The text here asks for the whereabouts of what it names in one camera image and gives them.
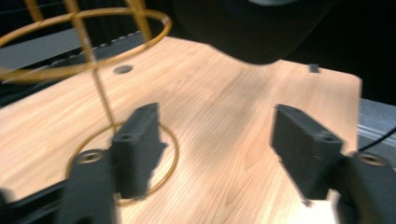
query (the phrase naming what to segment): gold wire frame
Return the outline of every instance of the gold wire frame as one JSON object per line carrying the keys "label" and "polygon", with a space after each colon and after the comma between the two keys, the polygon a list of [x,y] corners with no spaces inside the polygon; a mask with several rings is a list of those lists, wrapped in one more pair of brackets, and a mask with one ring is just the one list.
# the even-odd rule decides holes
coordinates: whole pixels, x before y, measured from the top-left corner
{"label": "gold wire frame", "polygon": [[[172,22],[169,17],[161,13],[159,11],[146,9],[144,0],[124,0],[127,7],[108,7],[108,8],[99,8],[99,9],[90,9],[80,11],[78,8],[77,0],[64,0],[64,5],[67,10],[67,14],[52,17],[49,19],[44,19],[40,10],[38,9],[36,0],[24,0],[29,13],[34,21],[34,23],[30,25],[26,25],[18,30],[15,30],[7,35],[0,37],[0,47],[4,46],[6,43],[33,31],[49,27],[51,25],[59,24],[62,22],[71,21],[74,28],[78,33],[78,38],[81,43],[81,48],[84,53],[86,63],[71,65],[61,68],[46,68],[42,70],[34,70],[34,69],[19,69],[13,70],[12,68],[5,68],[0,65],[0,81],[7,80],[16,83],[32,83],[32,82],[40,82],[48,79],[58,79],[64,77],[71,77],[77,73],[92,70],[92,77],[95,83],[96,89],[98,90],[99,96],[101,98],[104,110],[106,112],[107,119],[109,121],[109,126],[102,128],[98,132],[92,134],[88,138],[86,138],[82,144],[75,150],[73,155],[71,156],[69,163],[66,167],[66,177],[71,169],[71,162],[77,156],[77,154],[97,135],[100,133],[112,129],[113,134],[117,132],[117,127],[121,126],[123,122],[116,123],[112,111],[110,109],[109,102],[106,98],[105,89],[99,78],[98,69],[99,66],[109,63],[115,63],[126,58],[135,56],[137,53],[140,53],[150,47],[154,46],[158,42],[160,42],[170,31],[172,27]],[[96,61],[95,56],[92,52],[91,40],[87,34],[85,24],[83,19],[89,17],[98,17],[98,16],[114,16],[114,15],[131,15],[134,17],[134,22],[136,23],[137,28],[142,32],[142,36],[144,39],[144,43],[134,49],[130,49],[120,55],[101,60],[99,62]],[[147,18],[154,19],[157,21],[161,21],[163,23],[163,30],[155,37],[151,36],[151,31],[149,29],[149,23]],[[172,142],[175,147],[175,157],[172,162],[172,166],[166,175],[151,189],[147,191],[147,196],[151,195],[155,191],[157,191],[160,187],[162,187],[170,178],[172,173],[175,171],[177,167],[178,155],[179,155],[179,146],[176,136],[173,132],[163,124],[159,124],[164,132],[166,132],[172,139]],[[118,205],[130,204],[130,200],[127,201],[119,201]]]}
{"label": "gold wire frame", "polygon": [[[36,0],[25,0],[25,4],[29,9],[29,13],[34,20],[34,23],[26,25],[18,30],[0,37],[0,47],[18,37],[32,33],[33,31],[49,27],[51,25],[71,21],[78,32],[78,38],[80,40],[81,47],[87,62],[84,64],[60,68],[49,68],[43,70],[19,69],[15,71],[12,68],[2,67],[0,64],[0,80],[7,80],[17,83],[34,83],[48,79],[70,77],[74,74],[83,72],[85,70],[94,69],[104,64],[115,63],[132,57],[137,53],[154,46],[169,33],[172,26],[172,22],[166,14],[159,11],[146,9],[144,2],[140,0],[125,0],[125,4],[128,7],[108,7],[84,11],[79,10],[76,0],[64,0],[64,5],[66,6],[68,13],[49,19],[43,18],[41,12],[38,9]],[[91,41],[87,35],[85,25],[82,20],[89,17],[111,15],[131,15],[134,18],[137,28],[142,32],[144,43],[120,55],[97,62],[92,53]],[[161,21],[163,23],[163,30],[160,34],[155,37],[151,37],[147,18]]]}

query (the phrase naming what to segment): black cable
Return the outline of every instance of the black cable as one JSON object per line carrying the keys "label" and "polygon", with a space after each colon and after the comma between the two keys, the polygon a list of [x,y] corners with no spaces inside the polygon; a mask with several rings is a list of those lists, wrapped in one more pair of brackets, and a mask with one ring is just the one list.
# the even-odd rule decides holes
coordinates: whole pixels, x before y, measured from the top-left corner
{"label": "black cable", "polygon": [[396,133],[396,126],[393,129],[391,129],[389,132],[387,132],[386,134],[382,135],[382,137],[380,137],[377,140],[375,140],[374,142],[370,143],[369,145],[359,148],[359,152],[364,151],[367,148],[377,145],[378,143],[384,141],[386,138],[390,137],[394,133]]}

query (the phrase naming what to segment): wooden table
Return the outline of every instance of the wooden table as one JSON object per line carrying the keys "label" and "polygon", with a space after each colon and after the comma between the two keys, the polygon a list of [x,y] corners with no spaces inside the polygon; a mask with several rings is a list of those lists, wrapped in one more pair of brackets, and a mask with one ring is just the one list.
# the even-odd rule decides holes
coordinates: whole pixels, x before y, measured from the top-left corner
{"label": "wooden table", "polygon": [[[114,75],[120,64],[134,70]],[[207,45],[166,37],[100,70],[117,120],[159,102],[180,143],[170,181],[121,208],[122,223],[334,223],[331,203],[301,203],[269,147],[276,104],[298,107],[356,148],[361,81],[303,64],[241,63]],[[64,179],[72,152],[107,125],[89,72],[0,110],[0,186],[17,200]],[[107,148],[111,133],[89,148]],[[163,133],[163,140],[169,138]],[[169,168],[171,145],[152,181]]]}

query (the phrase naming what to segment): circular hole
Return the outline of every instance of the circular hole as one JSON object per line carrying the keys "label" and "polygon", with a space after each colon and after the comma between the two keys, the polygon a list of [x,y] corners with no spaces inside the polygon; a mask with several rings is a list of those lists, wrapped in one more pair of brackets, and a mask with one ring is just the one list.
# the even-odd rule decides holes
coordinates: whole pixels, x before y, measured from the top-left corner
{"label": "circular hole", "polygon": [[371,165],[377,165],[377,166],[385,165],[385,162],[383,160],[379,159],[377,156],[374,155],[361,154],[359,155],[359,158],[361,159],[361,161],[364,161]]}
{"label": "circular hole", "polygon": [[116,74],[116,75],[122,75],[122,74],[131,72],[132,69],[134,69],[134,67],[131,66],[131,65],[122,65],[122,66],[116,67],[113,70],[113,73]]}
{"label": "circular hole", "polygon": [[99,161],[100,159],[102,159],[102,154],[93,152],[82,156],[79,159],[79,163],[90,163],[94,161]]}

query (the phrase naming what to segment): gold ring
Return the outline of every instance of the gold ring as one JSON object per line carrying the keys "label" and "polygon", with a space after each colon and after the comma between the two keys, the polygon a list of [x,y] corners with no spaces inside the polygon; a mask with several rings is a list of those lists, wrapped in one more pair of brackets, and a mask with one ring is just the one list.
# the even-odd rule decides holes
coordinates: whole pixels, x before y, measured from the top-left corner
{"label": "gold ring", "polygon": [[[121,126],[123,123],[124,123],[124,122],[116,123],[116,127]],[[174,160],[173,160],[173,162],[172,162],[171,167],[169,168],[169,171],[166,173],[166,175],[165,175],[156,185],[154,185],[153,187],[151,187],[151,188],[147,191],[146,196],[152,195],[152,194],[155,193],[158,189],[160,189],[160,188],[169,180],[169,178],[171,177],[171,175],[173,174],[173,172],[176,170],[176,167],[177,167],[177,162],[178,162],[178,157],[179,157],[179,150],[180,150],[179,145],[178,145],[177,138],[176,138],[175,134],[174,134],[168,127],[166,127],[165,125],[163,125],[163,124],[160,123],[160,127],[161,127],[161,129],[162,129],[163,131],[165,131],[165,132],[170,136],[171,141],[172,141],[172,143],[174,144],[174,148],[175,148],[175,157],[174,157]],[[66,177],[66,178],[68,178],[68,177],[70,176],[70,171],[71,171],[71,167],[72,167],[72,165],[73,165],[73,161],[74,161],[74,159],[76,158],[76,156],[78,155],[78,153],[79,153],[85,146],[87,146],[87,144],[88,144],[89,142],[91,142],[91,140],[92,140],[93,138],[95,138],[95,137],[98,136],[99,134],[104,133],[105,131],[107,131],[107,130],[109,130],[109,129],[111,129],[111,128],[113,128],[111,125],[109,125],[109,126],[107,126],[107,127],[105,127],[105,128],[102,128],[102,129],[99,130],[98,132],[91,134],[88,138],[86,138],[86,139],[78,146],[78,148],[73,152],[73,155],[71,156],[69,162],[67,163],[66,174],[65,174],[65,177]],[[133,203],[133,202],[135,202],[135,200],[133,200],[133,199],[121,199],[121,200],[118,200],[118,201],[117,201],[117,205],[124,206],[124,205],[129,205],[129,204],[131,204],[131,203]]]}

